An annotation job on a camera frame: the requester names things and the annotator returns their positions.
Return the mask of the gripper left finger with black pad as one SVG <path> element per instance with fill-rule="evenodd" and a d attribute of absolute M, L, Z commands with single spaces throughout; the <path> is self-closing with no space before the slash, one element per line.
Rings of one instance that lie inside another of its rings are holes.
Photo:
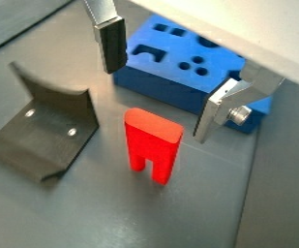
<path fill-rule="evenodd" d="M 94 23 L 105 70 L 113 74 L 127 63 L 125 18 L 117 13 L 113 0 L 83 0 L 83 3 Z"/>

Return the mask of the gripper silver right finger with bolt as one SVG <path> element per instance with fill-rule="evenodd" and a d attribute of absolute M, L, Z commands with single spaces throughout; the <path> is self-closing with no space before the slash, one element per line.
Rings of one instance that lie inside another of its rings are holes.
<path fill-rule="evenodd" d="M 283 76 L 251 61 L 246 61 L 239 77 L 241 80 L 227 78 L 205 100 L 193 132 L 201 143 L 229 120 L 242 125 L 251 113 L 247 104 L 271 96 L 285 80 Z"/>

